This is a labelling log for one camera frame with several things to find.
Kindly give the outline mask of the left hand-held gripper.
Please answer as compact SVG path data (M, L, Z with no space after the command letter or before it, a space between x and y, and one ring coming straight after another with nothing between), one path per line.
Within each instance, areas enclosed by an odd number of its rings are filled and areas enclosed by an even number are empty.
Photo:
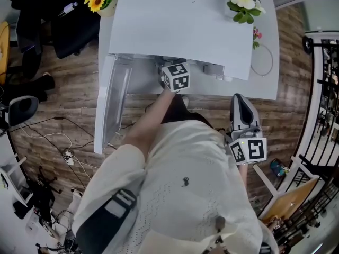
M158 80L163 88L179 92L190 87L190 65L186 59L155 57Z

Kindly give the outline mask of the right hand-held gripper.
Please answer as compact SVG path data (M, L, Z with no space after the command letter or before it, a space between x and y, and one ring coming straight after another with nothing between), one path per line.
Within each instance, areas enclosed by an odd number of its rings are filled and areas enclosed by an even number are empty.
M228 146L236 165L248 165L267 159L267 140L258 124L258 111L243 95L231 99L231 133Z

